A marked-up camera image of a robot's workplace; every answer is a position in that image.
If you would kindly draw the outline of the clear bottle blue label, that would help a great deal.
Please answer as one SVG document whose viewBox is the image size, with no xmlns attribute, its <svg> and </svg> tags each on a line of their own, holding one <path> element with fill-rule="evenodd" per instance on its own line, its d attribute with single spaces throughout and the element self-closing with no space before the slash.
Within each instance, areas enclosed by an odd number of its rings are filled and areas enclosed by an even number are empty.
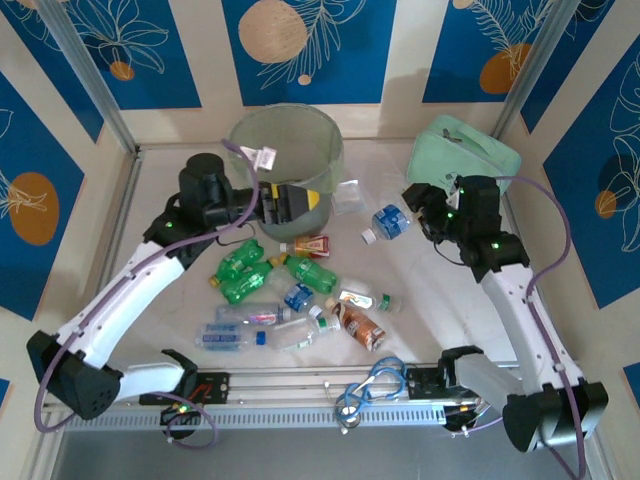
<svg viewBox="0 0 640 480">
<path fill-rule="evenodd" d="M 373 214 L 371 226 L 361 232 L 361 238 L 367 245 L 379 240 L 392 241 L 406 233 L 412 223 L 412 215 L 405 208 L 388 204 Z"/>
<path fill-rule="evenodd" d="M 308 314 L 313 318 L 323 315 L 323 309 L 316 303 L 314 292 L 305 284 L 294 279 L 284 268 L 275 268 L 267 276 L 269 288 L 296 313 Z"/>
</svg>

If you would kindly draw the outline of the green plastic bottle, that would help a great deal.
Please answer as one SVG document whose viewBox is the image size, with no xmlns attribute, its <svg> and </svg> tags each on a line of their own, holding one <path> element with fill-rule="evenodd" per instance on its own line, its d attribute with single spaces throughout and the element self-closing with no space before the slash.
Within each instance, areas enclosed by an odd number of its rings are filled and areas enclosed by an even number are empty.
<svg viewBox="0 0 640 480">
<path fill-rule="evenodd" d="M 270 257 L 268 262 L 273 267 L 283 266 L 296 280 L 322 294 L 331 294 L 337 283 L 335 273 L 310 258 L 282 253 L 279 257 Z"/>
<path fill-rule="evenodd" d="M 239 278 L 248 267 L 258 262 L 263 256 L 264 248 L 256 239 L 246 240 L 222 258 L 215 273 L 209 278 L 209 284 L 217 288 L 227 281 Z"/>
<path fill-rule="evenodd" d="M 265 284 L 273 269 L 270 261 L 257 262 L 247 267 L 236 279 L 222 284 L 220 292 L 230 305 L 240 304 Z"/>
</svg>

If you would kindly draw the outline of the small clear bottle white label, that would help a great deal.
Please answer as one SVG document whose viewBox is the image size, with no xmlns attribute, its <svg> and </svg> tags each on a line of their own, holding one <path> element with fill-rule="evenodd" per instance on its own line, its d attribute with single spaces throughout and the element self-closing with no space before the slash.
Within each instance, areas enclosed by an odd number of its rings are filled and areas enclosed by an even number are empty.
<svg viewBox="0 0 640 480">
<path fill-rule="evenodd" d="M 380 292 L 359 291 L 346 287 L 339 289 L 338 300 L 361 310 L 389 314 L 398 313 L 402 307 L 402 300 L 398 296 Z"/>
</svg>

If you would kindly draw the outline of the clear bottle purple label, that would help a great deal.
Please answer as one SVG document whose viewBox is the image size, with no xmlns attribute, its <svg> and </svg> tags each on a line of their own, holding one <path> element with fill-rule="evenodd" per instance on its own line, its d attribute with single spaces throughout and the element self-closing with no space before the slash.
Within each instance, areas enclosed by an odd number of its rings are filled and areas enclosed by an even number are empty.
<svg viewBox="0 0 640 480">
<path fill-rule="evenodd" d="M 271 326 L 288 322 L 293 315 L 290 307 L 278 302 L 258 302 L 221 305 L 216 308 L 217 323 L 243 323 Z"/>
</svg>

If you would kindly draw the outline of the brown coffee drink bottle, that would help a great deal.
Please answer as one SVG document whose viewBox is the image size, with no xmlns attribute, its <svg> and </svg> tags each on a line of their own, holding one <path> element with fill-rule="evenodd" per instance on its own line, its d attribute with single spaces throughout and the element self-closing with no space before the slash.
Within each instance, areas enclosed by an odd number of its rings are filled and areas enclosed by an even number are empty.
<svg viewBox="0 0 640 480">
<path fill-rule="evenodd" d="M 377 351 L 386 339 L 385 330 L 370 319 L 363 310 L 329 297 L 325 306 L 341 327 L 369 352 Z"/>
</svg>

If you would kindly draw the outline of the clear soda water bottle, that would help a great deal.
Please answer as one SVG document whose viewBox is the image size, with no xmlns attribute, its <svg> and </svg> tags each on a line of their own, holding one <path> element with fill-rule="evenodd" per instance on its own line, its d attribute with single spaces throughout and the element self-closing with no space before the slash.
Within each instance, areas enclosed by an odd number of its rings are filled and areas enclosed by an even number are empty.
<svg viewBox="0 0 640 480">
<path fill-rule="evenodd" d="M 267 332 L 243 323 L 207 323 L 197 330 L 194 343 L 213 352 L 239 352 L 247 348 L 264 347 Z"/>
</svg>

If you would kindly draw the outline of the mesh bin with green liner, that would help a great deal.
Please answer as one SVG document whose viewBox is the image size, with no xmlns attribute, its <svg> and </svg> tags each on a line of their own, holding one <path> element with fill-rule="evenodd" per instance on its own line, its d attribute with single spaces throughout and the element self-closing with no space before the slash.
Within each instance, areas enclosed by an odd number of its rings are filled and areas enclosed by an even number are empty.
<svg viewBox="0 0 640 480">
<path fill-rule="evenodd" d="M 245 115 L 228 139 L 240 147 L 269 147 L 276 151 L 273 168 L 259 170 L 259 180 L 291 184 L 319 194 L 314 209 L 293 222 L 262 224 L 260 228 L 268 237 L 288 242 L 323 230 L 344 166 L 343 138 L 331 117 L 308 105 L 271 105 Z"/>
</svg>

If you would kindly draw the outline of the mint green zip pouch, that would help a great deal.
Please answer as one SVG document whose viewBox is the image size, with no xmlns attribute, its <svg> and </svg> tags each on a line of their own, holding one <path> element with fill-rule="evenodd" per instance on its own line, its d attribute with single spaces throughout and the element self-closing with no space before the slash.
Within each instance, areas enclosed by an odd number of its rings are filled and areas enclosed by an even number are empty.
<svg viewBox="0 0 640 480">
<path fill-rule="evenodd" d="M 516 176 L 521 162 L 521 156 L 499 140 L 455 117 L 439 115 L 415 140 L 407 180 L 450 193 L 458 176 Z"/>
</svg>

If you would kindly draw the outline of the clear plastic bag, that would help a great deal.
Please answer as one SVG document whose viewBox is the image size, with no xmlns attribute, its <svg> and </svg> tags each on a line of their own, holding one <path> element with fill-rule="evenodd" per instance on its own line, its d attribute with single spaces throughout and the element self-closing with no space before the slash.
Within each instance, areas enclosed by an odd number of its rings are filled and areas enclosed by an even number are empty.
<svg viewBox="0 0 640 480">
<path fill-rule="evenodd" d="M 333 213 L 336 216 L 359 212 L 366 203 L 358 180 L 348 180 L 337 185 L 332 195 Z"/>
</svg>

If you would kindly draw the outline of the blue stethoscope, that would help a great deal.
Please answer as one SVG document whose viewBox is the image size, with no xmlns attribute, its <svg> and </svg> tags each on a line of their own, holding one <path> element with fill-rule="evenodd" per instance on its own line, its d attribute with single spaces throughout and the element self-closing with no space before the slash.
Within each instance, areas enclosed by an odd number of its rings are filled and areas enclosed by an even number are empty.
<svg viewBox="0 0 640 480">
<path fill-rule="evenodd" d="M 407 366 L 395 356 L 378 360 L 361 382 L 349 383 L 335 398 L 330 396 L 330 383 L 324 382 L 327 399 L 340 433 L 347 435 L 359 426 L 363 411 L 379 401 L 396 401 L 407 389 Z"/>
</svg>

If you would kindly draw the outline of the grey metal sheet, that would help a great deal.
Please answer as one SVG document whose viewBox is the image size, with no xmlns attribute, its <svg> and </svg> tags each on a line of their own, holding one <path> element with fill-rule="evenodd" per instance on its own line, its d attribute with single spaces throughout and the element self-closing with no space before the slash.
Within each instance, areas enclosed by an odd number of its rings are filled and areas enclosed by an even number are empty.
<svg viewBox="0 0 640 480">
<path fill-rule="evenodd" d="M 501 426 L 238 429 L 187 450 L 156 428 L 68 429 L 38 439 L 18 480 L 568 480 L 548 450 L 520 453 Z"/>
</svg>

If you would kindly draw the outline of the aluminium side rail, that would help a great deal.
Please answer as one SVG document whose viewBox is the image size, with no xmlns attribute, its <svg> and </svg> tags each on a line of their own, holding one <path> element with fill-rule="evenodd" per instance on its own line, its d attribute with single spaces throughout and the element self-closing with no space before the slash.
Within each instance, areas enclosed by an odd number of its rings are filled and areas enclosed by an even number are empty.
<svg viewBox="0 0 640 480">
<path fill-rule="evenodd" d="M 138 182 L 144 153 L 140 148 L 124 165 L 114 190 L 114 203 L 106 222 L 107 244 L 105 268 L 110 270 L 117 260 L 118 251 L 124 234 L 125 223 L 129 214 L 133 194 Z"/>
</svg>

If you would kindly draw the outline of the aluminium corner post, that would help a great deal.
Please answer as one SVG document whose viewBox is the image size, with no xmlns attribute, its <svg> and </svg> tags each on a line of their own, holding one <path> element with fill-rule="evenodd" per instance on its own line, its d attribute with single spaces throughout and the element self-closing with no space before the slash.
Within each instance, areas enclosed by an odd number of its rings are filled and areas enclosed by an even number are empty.
<svg viewBox="0 0 640 480">
<path fill-rule="evenodd" d="M 41 19 L 104 122 L 110 127 L 124 151 L 136 158 L 139 147 L 64 6 L 57 0 L 34 0 L 34 3 Z"/>
<path fill-rule="evenodd" d="M 520 113 L 581 0 L 554 0 L 524 65 L 506 96 L 491 136 L 501 139 Z"/>
</svg>

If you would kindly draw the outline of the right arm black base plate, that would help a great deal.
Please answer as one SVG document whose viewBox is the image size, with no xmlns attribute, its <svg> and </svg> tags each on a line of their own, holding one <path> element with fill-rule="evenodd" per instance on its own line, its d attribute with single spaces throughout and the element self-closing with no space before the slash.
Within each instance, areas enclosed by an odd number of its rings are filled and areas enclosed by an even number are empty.
<svg viewBox="0 0 640 480">
<path fill-rule="evenodd" d="M 467 400 L 477 395 L 462 386 L 450 386 L 438 368 L 411 367 L 406 372 L 407 391 L 411 400 Z"/>
</svg>

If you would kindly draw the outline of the aluminium rail frame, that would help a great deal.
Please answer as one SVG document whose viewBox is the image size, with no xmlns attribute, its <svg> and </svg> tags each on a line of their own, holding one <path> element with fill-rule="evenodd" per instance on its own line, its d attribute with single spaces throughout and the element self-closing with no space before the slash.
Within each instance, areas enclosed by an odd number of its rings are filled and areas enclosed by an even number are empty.
<svg viewBox="0 0 640 480">
<path fill-rule="evenodd" d="M 108 366 L 97 368 L 65 355 L 59 361 L 36 360 L 34 371 L 40 382 L 34 409 L 41 410 L 46 395 L 53 395 L 62 405 L 84 420 L 100 416 L 114 403 L 137 398 L 145 394 L 160 395 L 186 401 L 182 394 L 195 384 L 198 373 L 222 371 L 200 370 L 190 360 L 173 350 L 167 350 L 159 363 L 132 365 L 124 370 Z M 571 388 L 585 384 L 583 372 L 568 359 L 561 362 L 535 360 L 533 366 L 521 365 L 517 373 L 491 362 L 482 353 L 456 355 L 444 352 L 435 365 L 446 377 L 448 385 L 462 386 L 496 409 L 502 409 L 510 395 L 532 395 L 548 388 L 564 389 L 562 379 Z M 322 379 L 344 379 L 357 373 L 357 368 L 344 369 L 257 369 L 230 374 L 229 394 L 239 395 L 248 390 L 261 402 L 272 402 L 276 397 L 286 401 L 297 398 L 312 400 L 316 397 Z"/>
</svg>

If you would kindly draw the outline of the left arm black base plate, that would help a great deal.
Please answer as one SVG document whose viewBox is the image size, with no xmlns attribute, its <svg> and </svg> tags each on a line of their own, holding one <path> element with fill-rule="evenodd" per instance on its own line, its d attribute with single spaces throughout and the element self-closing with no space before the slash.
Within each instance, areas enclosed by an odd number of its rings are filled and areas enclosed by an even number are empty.
<svg viewBox="0 0 640 480">
<path fill-rule="evenodd" d="M 230 374 L 226 372 L 198 373 L 195 384 L 182 394 L 183 398 L 196 404 L 222 405 L 227 402 Z M 144 406 L 168 406 L 174 400 L 160 395 L 145 394 L 139 397 Z"/>
</svg>

